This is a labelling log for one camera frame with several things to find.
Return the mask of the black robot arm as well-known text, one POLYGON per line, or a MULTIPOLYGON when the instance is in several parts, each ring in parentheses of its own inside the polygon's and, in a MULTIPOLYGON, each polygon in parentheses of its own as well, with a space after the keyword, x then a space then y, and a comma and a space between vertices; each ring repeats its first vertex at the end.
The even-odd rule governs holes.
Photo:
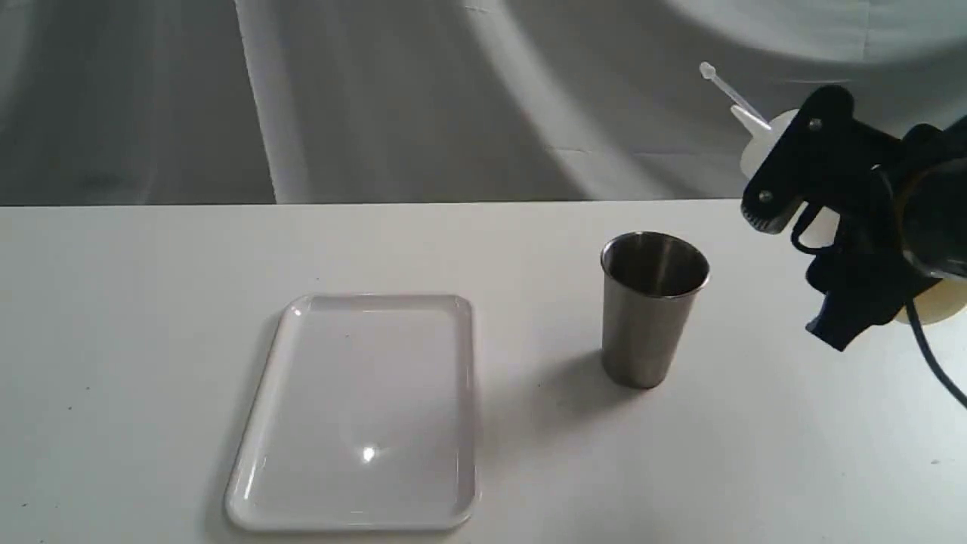
POLYGON ((939 323, 965 307, 965 125, 902 137, 855 116, 825 85, 769 123, 739 107, 740 210, 760 232, 789 231, 823 296, 808 331, 837 351, 892 320, 939 323))

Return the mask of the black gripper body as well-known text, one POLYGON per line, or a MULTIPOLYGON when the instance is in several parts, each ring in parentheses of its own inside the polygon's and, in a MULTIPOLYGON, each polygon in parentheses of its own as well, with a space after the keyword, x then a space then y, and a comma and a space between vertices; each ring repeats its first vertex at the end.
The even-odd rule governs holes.
POLYGON ((896 138, 855 117, 843 87, 800 106, 756 166, 740 200, 747 223, 811 255, 807 281, 831 296, 906 301, 939 282, 904 254, 901 197, 945 159, 945 133, 918 124, 896 138))

